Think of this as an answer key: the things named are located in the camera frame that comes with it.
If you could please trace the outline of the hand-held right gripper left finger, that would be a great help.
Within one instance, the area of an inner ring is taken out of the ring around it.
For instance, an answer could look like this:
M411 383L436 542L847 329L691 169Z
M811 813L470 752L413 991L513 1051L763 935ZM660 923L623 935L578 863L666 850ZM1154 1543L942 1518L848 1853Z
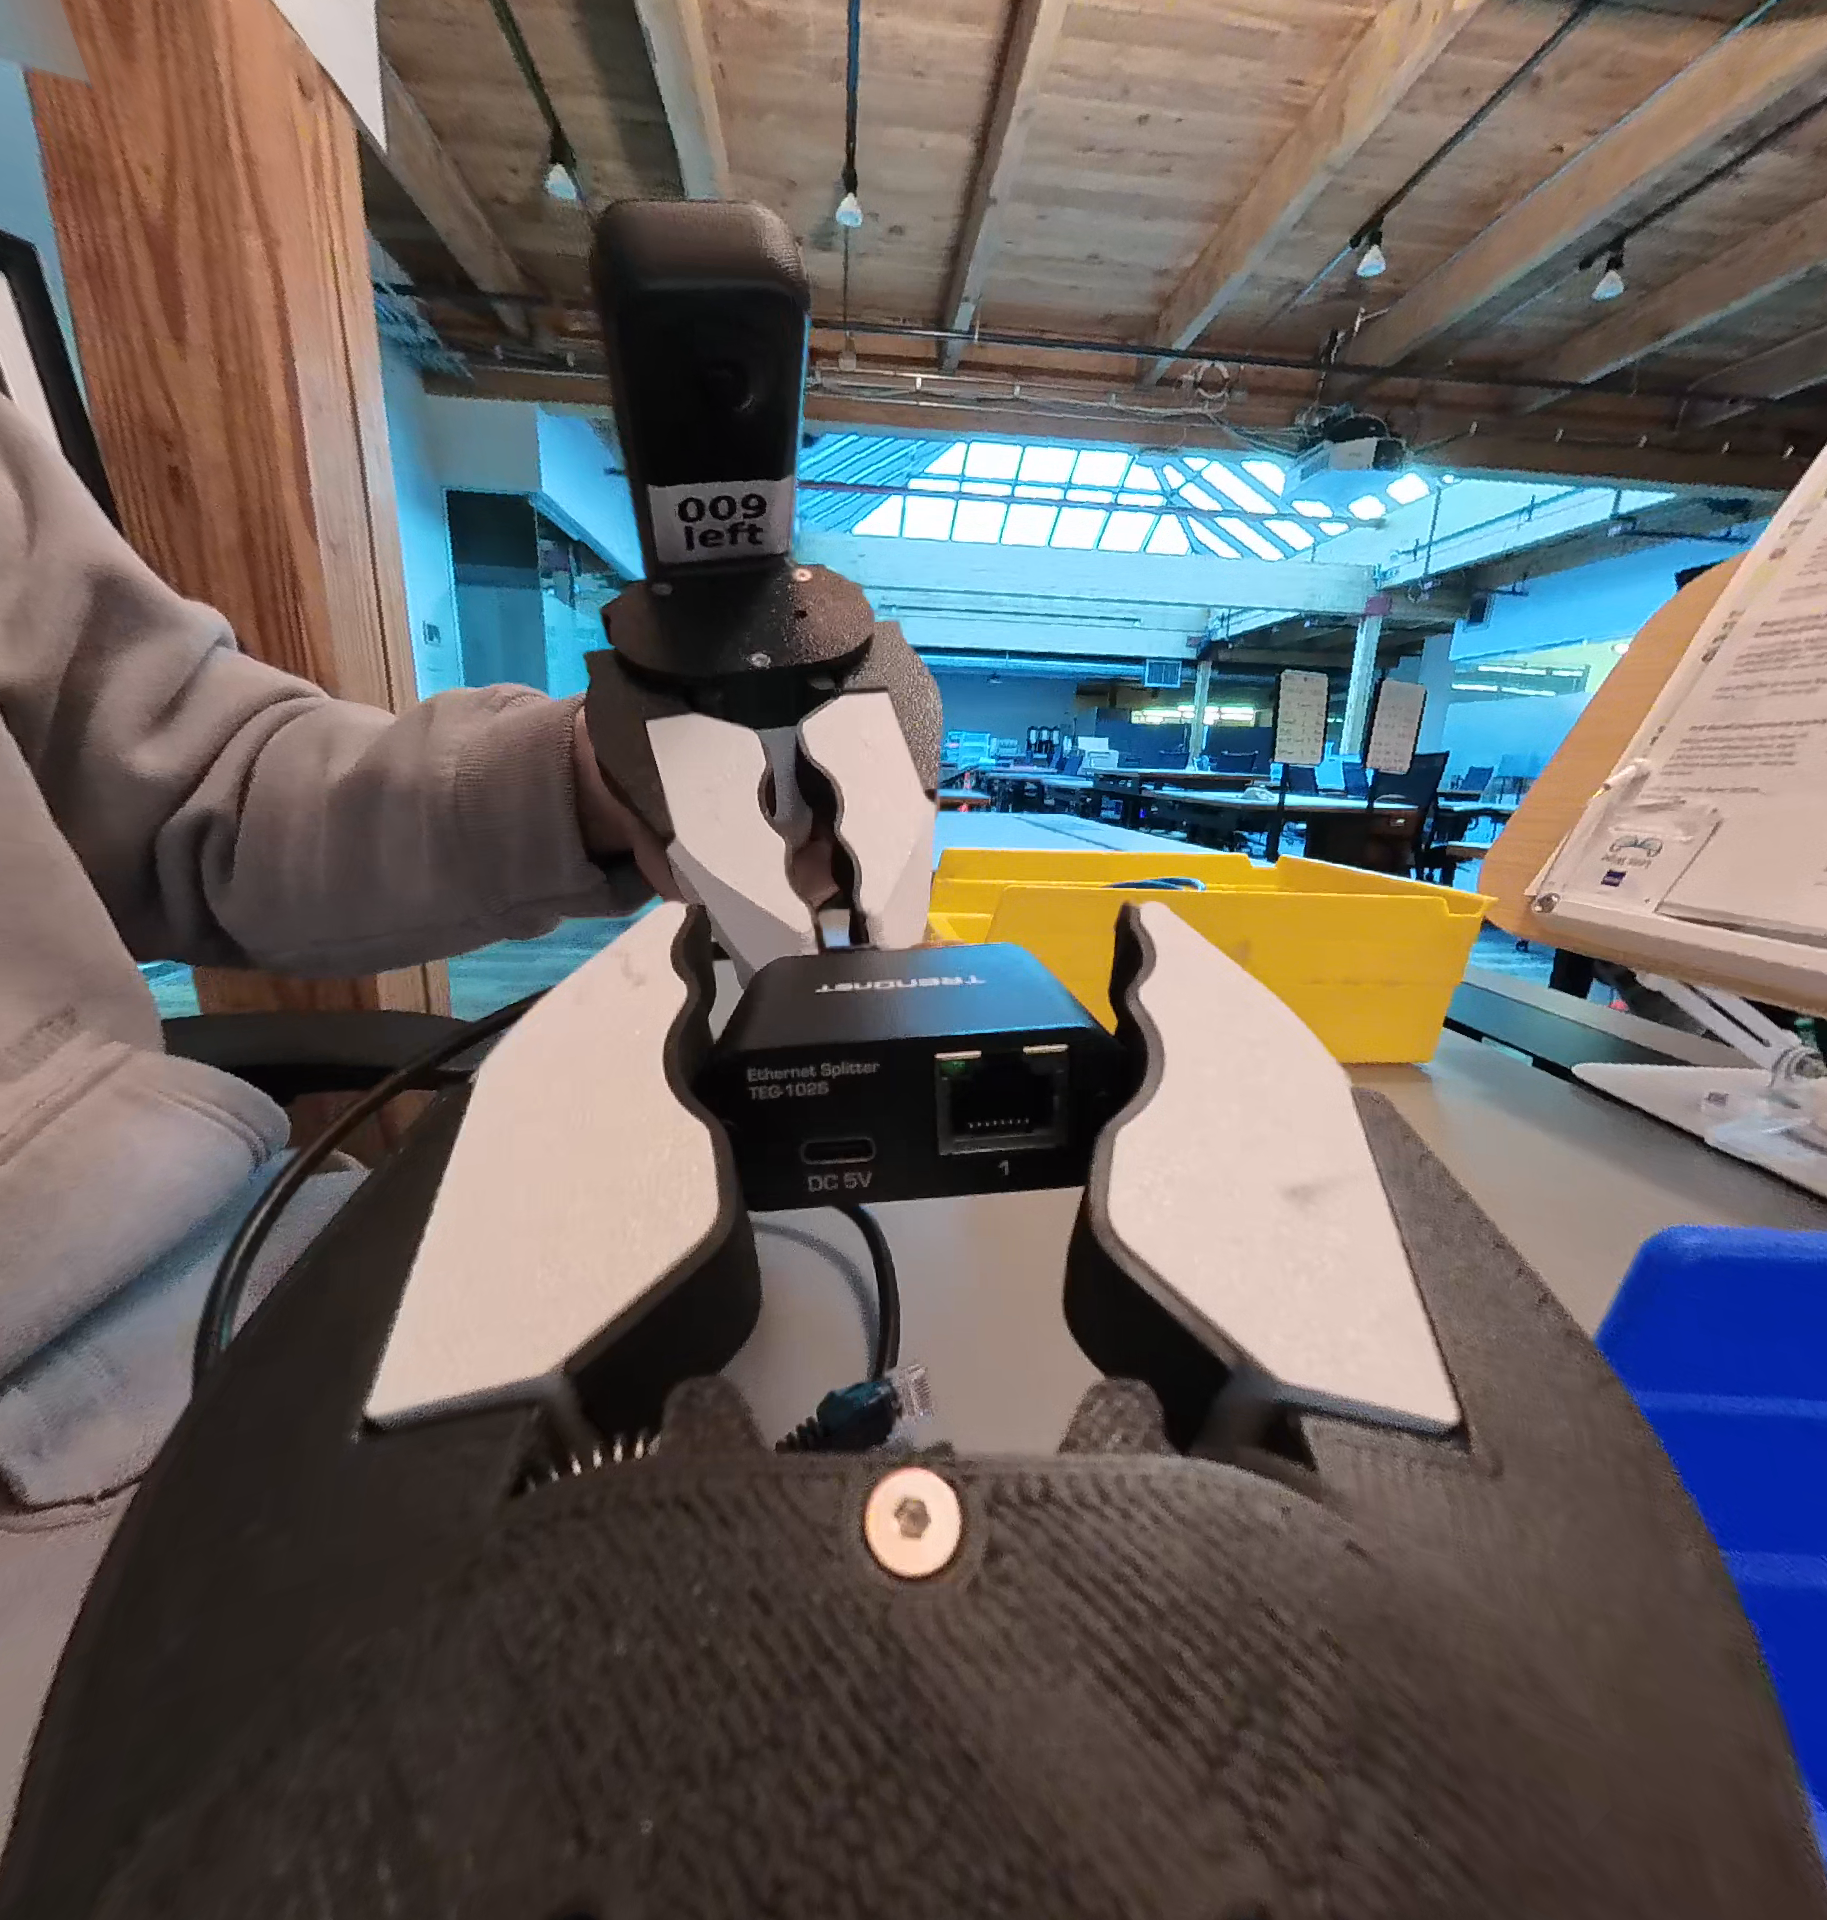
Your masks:
M569 1386L590 1427L657 1427L763 1307L730 1138L699 1100L711 927L660 905L491 1050L372 1380L420 1425Z

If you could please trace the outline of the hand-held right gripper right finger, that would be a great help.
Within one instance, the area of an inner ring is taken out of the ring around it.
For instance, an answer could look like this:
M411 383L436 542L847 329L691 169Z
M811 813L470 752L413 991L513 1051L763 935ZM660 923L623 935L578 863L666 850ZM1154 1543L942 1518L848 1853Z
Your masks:
M1464 1410L1348 1070L1163 898L1117 913L1125 1100L1071 1236L1071 1332L1194 1439L1227 1386L1451 1435Z

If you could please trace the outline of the black ethernet splitter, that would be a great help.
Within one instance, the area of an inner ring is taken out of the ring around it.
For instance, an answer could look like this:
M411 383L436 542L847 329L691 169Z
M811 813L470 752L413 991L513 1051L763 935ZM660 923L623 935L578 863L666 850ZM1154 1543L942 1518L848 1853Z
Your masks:
M782 956L701 1096L753 1212L1084 1186L1129 1096L1117 1038L1018 945Z

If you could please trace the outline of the person's left forearm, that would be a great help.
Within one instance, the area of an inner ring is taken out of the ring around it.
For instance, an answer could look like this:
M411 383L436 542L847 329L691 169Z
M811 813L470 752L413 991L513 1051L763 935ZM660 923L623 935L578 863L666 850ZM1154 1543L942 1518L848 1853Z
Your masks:
M571 801L582 698L450 691L403 714L259 707L158 821L150 888L107 885L140 959L393 974L660 898L589 856Z

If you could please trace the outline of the grey desk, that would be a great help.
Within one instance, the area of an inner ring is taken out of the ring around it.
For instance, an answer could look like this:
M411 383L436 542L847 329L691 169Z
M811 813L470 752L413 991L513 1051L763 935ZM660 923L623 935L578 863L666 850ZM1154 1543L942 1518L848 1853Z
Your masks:
M1827 1228L1827 1204L1779 1177L1482 1041L1451 1036L1427 1065L1353 1075L1586 1332L1666 1225ZM968 1454L1043 1454L1097 1380L1064 1313L1072 1194L1086 1182L884 1208L900 1356L926 1365L935 1431Z

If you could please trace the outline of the person's left hand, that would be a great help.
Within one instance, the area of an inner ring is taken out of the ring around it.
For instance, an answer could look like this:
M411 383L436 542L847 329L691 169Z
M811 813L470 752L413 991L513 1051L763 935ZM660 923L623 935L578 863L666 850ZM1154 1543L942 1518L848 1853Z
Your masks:
M586 713L571 722L571 801L589 856L599 865L627 860L660 898L682 898L666 840L611 789L594 748Z

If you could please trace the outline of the yellow plastic bin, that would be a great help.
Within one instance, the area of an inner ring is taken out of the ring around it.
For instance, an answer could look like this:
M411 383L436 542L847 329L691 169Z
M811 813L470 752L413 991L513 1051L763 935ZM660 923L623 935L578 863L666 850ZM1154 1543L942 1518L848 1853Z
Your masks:
M1490 898L1303 856L1265 867L1278 877L1267 893L1165 906L1282 997L1339 1062L1432 1059ZM1117 1025L1115 927L1111 954L1037 956L1104 1029Z
M1111 954L1125 902L1196 905L1267 893L1271 867L1249 856L1157 840L1144 850L1054 844L1043 850L951 850L930 892L930 930L955 945L1026 945L1041 956Z

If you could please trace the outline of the skylight window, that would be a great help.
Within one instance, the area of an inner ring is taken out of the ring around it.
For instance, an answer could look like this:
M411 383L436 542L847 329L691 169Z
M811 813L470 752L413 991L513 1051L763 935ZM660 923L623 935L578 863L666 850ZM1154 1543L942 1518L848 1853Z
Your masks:
M1263 457L999 441L863 451L865 470L818 470L805 509L877 541L1290 561L1434 492L1427 475L1394 471L1329 504L1292 492Z

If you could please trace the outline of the long wooden table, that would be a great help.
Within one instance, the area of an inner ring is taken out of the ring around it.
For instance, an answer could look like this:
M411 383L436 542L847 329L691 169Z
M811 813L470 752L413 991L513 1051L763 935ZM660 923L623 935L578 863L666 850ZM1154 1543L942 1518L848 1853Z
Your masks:
M1298 830L1307 856L1366 867L1368 793L1278 792L1238 776L1163 769L1064 776L1012 767L980 769L970 781L1002 813L1075 814L1111 829L1179 835L1216 852L1260 840L1267 860L1282 855L1285 830ZM1486 856L1518 807L1518 796L1441 789L1422 877L1452 877L1457 867Z

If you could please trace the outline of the black mesh chair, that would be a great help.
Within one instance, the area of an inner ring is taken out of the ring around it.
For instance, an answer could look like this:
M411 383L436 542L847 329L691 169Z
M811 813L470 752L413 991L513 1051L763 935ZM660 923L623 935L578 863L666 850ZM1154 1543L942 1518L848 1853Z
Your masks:
M1362 865L1370 873L1422 875L1436 793L1451 753L1415 753L1406 772L1376 772L1362 818Z

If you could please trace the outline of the white stand base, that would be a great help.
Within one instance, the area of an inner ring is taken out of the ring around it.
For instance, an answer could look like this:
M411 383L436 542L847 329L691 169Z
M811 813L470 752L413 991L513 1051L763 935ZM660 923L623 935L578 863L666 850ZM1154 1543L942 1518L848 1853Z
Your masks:
M1637 982L1709 1025L1746 1065L1585 1062L1573 1075L1720 1156L1827 1198L1827 1067L1818 1051L1737 995L1656 974L1637 974Z

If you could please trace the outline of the wooden pillar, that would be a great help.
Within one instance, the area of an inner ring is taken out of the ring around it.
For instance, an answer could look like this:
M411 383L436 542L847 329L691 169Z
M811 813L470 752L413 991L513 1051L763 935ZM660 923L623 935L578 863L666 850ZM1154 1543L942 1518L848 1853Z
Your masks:
M122 524L255 660L397 713L416 668L353 114L271 3L67 3L32 77Z

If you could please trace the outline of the tan document holder board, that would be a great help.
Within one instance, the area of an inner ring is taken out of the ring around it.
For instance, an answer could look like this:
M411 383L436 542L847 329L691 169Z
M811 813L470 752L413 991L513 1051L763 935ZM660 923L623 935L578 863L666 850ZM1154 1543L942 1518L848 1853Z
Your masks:
M1697 631L1713 616L1722 593L1731 587L1731 581L1747 563L1751 557L1743 554L1706 566L1643 624L1630 653L1579 713L1559 752L1513 810L1511 822L1484 856L1480 892L1492 902L1490 923L1513 935L1827 1017L1827 984L1795 984L1792 959L1731 956L1681 945L1685 935L1717 935L1712 926L1680 926L1659 934L1590 930L1559 923L1531 905L1535 877L1579 822L1598 786L1617 769L1630 740L1646 726L1648 709L1662 698L1681 656L1693 649Z

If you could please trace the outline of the person's light trousers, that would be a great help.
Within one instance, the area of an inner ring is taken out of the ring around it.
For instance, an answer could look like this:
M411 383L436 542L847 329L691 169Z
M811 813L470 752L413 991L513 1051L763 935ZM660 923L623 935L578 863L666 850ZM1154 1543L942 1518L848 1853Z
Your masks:
M0 1502L0 1853L64 1646L130 1501Z

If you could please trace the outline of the printed paper sheets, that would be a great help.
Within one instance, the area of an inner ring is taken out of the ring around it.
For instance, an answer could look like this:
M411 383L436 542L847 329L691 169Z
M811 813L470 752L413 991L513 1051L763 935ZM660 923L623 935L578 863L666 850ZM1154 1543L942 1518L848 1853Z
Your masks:
M1531 884L1579 946L1618 935L1685 975L1731 959L1827 978L1827 446Z

